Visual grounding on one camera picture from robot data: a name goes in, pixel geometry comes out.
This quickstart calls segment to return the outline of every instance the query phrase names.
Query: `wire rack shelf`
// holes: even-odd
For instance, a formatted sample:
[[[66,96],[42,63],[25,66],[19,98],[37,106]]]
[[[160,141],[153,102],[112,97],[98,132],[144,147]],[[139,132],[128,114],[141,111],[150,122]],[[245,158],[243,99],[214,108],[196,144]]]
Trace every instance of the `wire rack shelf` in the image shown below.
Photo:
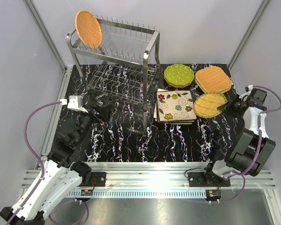
[[[99,19],[102,31],[102,42],[98,48],[85,45],[80,38],[72,43],[76,29],[67,34],[67,44],[77,66],[80,77],[88,90],[97,90],[118,98],[142,104],[144,115],[144,132],[147,130],[147,94],[154,79],[159,79],[159,41],[160,32],[149,26],[114,21],[112,18]],[[156,67],[148,65],[148,58],[155,48]],[[93,73],[87,83],[82,72],[77,54],[103,60],[103,64]],[[121,70],[125,75],[109,73]]]

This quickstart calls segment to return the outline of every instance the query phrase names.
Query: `red flower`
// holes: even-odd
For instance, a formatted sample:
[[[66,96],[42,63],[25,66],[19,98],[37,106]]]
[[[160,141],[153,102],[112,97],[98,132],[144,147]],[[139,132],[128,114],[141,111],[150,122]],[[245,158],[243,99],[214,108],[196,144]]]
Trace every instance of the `red flower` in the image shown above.
[[[186,110],[187,112],[190,112],[190,111],[192,110],[192,108],[191,108],[190,106],[187,106],[187,107],[185,108],[185,110]]]
[[[158,95],[158,98],[159,98],[160,100],[163,100],[163,99],[164,99],[164,95]]]

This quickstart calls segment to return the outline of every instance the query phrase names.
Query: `green plate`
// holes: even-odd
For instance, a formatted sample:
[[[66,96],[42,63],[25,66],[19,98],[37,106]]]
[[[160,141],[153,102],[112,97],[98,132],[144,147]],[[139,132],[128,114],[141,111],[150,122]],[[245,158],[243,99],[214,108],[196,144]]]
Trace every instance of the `green plate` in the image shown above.
[[[165,81],[173,87],[186,87],[192,83],[195,76],[193,71],[182,64],[173,64],[164,71]]]

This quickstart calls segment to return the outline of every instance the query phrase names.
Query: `blue flower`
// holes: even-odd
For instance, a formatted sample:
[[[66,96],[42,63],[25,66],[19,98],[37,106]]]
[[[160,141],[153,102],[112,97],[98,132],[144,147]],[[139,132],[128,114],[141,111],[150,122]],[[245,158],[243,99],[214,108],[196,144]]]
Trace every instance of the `blue flower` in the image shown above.
[[[182,110],[182,107],[181,107],[180,105],[177,105],[177,106],[175,107],[175,109],[177,109],[177,110]]]

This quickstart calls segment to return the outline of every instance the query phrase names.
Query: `metal beam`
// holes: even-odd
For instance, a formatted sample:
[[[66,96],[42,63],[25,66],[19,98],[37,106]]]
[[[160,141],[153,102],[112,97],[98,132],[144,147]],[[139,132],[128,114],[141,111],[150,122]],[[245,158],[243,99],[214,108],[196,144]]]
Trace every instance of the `metal beam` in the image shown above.
[[[243,49],[245,43],[247,42],[248,38],[249,38],[250,35],[252,34],[252,31],[254,30],[256,24],[257,24],[258,21],[260,20],[261,16],[263,15],[263,13],[264,13],[264,11],[265,11],[265,9],[266,9],[266,7],[267,7],[267,5],[268,5],[268,3],[269,3],[270,1],[271,1],[271,0],[262,0],[262,2],[261,2],[261,4],[260,4],[260,6],[259,6],[259,8],[258,8],[258,10],[257,10],[257,12],[256,12],[256,14],[255,14],[255,16],[253,17],[253,19],[252,19],[252,21],[251,21],[251,23],[250,23],[250,25],[249,25],[247,31],[246,31],[245,34],[244,34],[243,39],[242,39],[241,42],[239,43],[239,45],[238,45],[238,47],[237,47],[237,49],[236,49],[236,51],[235,51],[235,53],[234,53],[234,55],[233,55],[233,57],[232,57],[230,63],[228,64],[229,69],[232,69],[232,67],[233,67],[235,61],[237,60],[237,58],[238,58],[240,52],[242,51],[242,49]]]
[[[34,18],[34,20],[35,20],[39,30],[41,31],[42,35],[44,36],[47,44],[49,45],[51,51],[54,54],[56,60],[58,61],[61,69],[65,73],[67,67],[66,67],[64,61],[62,60],[59,52],[57,51],[57,48],[55,47],[55,45],[54,45],[54,43],[53,43],[53,41],[52,41],[52,39],[51,39],[51,37],[50,37],[46,27],[44,26],[42,18],[40,17],[39,13],[37,12],[37,9],[36,9],[35,5],[33,4],[32,0],[24,0],[24,1],[25,1],[26,5],[27,5],[29,11],[31,12],[31,14],[32,14],[32,16],[33,16],[33,18]]]

